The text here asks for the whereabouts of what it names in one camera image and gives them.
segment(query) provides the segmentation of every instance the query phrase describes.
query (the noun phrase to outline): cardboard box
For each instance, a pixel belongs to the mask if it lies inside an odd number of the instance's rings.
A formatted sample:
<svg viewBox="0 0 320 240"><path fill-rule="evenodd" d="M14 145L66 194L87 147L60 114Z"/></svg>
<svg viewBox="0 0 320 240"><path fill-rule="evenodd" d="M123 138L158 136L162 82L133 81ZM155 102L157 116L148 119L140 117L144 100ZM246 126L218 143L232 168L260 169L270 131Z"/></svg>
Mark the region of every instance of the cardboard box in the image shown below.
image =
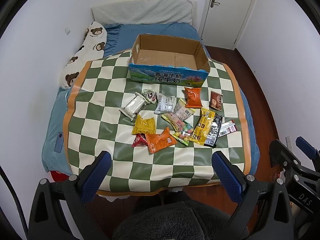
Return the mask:
<svg viewBox="0 0 320 240"><path fill-rule="evenodd" d="M132 81L201 87L210 72L200 41L166 35L138 35L129 59Z"/></svg>

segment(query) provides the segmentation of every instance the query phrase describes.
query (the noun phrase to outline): door handle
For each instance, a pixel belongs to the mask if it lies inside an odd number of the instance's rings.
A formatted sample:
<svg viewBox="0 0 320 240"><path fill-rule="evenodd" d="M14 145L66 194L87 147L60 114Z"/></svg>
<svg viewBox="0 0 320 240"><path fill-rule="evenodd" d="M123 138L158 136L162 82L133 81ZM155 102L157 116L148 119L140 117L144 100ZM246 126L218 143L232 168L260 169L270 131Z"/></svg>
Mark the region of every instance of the door handle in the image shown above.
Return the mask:
<svg viewBox="0 0 320 240"><path fill-rule="evenodd" d="M217 5L219 6L219 2L216 2L216 0L211 0L211 4L210 4L210 7L212 8L214 5Z"/></svg>

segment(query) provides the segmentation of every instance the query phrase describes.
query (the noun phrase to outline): light switch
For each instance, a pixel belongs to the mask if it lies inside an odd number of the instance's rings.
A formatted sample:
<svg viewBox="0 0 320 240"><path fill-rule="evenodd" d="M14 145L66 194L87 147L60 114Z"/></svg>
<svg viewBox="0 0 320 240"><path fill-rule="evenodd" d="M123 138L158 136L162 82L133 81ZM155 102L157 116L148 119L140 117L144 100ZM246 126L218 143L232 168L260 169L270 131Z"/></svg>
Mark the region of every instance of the light switch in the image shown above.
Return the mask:
<svg viewBox="0 0 320 240"><path fill-rule="evenodd" d="M70 28L69 26L67 28L64 29L65 33L68 35L70 33Z"/></svg>

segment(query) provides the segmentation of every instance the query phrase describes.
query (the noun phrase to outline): green and white checkered cloth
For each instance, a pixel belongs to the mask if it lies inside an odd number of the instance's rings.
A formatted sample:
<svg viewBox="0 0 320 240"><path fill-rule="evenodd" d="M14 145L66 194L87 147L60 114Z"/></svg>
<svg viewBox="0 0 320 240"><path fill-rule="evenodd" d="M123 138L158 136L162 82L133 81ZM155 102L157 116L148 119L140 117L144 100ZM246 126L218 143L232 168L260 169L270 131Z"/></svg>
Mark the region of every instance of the green and white checkered cloth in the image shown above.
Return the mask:
<svg viewBox="0 0 320 240"><path fill-rule="evenodd" d="M191 141L188 146L177 141L176 145L154 154L148 152L148 147L131 147L135 139L131 134L135 119L131 122L119 107L126 106L135 97L134 93L141 93L142 89L175 95L176 100L185 98L185 94L182 86L131 82L128 73L130 51L93 61L85 79L76 81L81 88L71 102L74 109L67 131L64 130L68 134L66 152L72 172L79 174L102 150L106 150L111 154L112 166L100 190L106 195L108 192L143 195L143 192L156 192L161 188L217 182L218 177L211 166L212 153L217 150L243 171L243 138L233 85L224 66L211 59L211 70L201 89L202 105L209 109L211 91L222 93L222 110L216 112L223 116L223 122L233 119L238 131L218 138L215 149ZM140 115L144 119L155 118L156 133L166 127L174 133L161 114L153 113L155 109L156 104L148 104ZM186 121L195 127L199 119L200 110L197 109Z"/></svg>

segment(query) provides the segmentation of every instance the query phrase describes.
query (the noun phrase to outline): phone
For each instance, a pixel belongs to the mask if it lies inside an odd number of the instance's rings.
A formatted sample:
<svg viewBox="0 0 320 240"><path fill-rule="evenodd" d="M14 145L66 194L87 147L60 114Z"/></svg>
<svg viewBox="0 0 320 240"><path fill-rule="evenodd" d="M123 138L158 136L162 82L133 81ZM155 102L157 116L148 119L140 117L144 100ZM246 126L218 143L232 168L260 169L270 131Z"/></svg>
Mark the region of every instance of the phone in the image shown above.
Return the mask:
<svg viewBox="0 0 320 240"><path fill-rule="evenodd" d="M54 146L54 151L60 153L63 145L63 132L59 132L56 140L56 145Z"/></svg>

